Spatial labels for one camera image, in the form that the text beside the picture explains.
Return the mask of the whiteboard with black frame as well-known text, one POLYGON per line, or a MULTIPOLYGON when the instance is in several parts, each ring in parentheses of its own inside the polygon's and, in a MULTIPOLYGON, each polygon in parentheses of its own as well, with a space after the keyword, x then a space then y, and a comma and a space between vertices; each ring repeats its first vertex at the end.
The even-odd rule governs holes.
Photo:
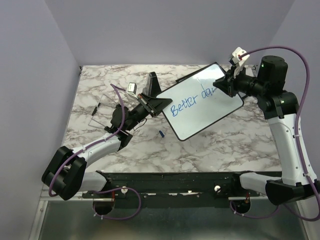
POLYGON ((229 97, 213 86, 225 73, 218 63, 212 63, 157 96, 172 99, 162 112, 179 141, 193 137, 244 106, 238 94, 229 97))

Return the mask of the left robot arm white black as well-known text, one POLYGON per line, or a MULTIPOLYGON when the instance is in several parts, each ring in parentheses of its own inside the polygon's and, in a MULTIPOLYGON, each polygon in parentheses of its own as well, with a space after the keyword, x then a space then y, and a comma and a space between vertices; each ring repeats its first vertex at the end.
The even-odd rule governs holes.
POLYGON ((111 126, 104 127, 106 133, 102 137, 73 149, 61 146, 55 152, 41 177, 50 197, 59 196, 66 201, 84 191, 94 191, 101 198, 110 194, 111 185, 106 177, 100 172, 87 173, 86 168, 125 148, 133 137, 130 130, 147 116, 158 116, 172 103, 170 98, 158 97, 162 91, 155 72, 148 74, 142 93, 136 94, 136 89, 134 83, 129 83, 125 92, 137 100, 138 105, 129 110, 121 99, 112 113, 111 126))

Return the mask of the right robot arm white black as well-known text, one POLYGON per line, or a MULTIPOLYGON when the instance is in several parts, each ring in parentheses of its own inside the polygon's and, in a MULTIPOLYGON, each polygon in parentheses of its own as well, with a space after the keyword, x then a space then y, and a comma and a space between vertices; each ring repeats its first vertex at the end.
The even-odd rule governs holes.
POLYGON ((288 64, 279 56, 261 59, 258 75, 249 76, 232 66, 213 86, 229 97, 243 93, 257 99, 267 120, 281 163, 281 177, 242 172, 230 183, 230 191, 241 196, 247 190, 259 192, 275 205, 308 199, 318 193, 320 182, 310 165, 304 144, 299 104, 294 93, 284 90, 288 64))

